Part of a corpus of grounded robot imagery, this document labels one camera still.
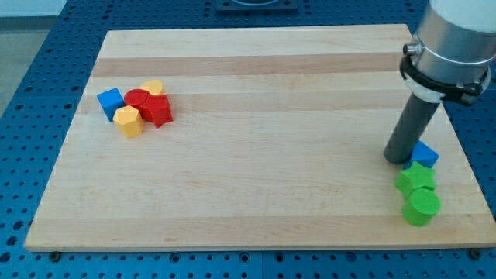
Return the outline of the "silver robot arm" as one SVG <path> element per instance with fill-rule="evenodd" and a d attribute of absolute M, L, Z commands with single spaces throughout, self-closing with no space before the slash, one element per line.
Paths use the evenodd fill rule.
<path fill-rule="evenodd" d="M 403 52 L 400 72 L 413 95 L 472 105 L 491 80 L 495 0 L 430 0 Z"/>

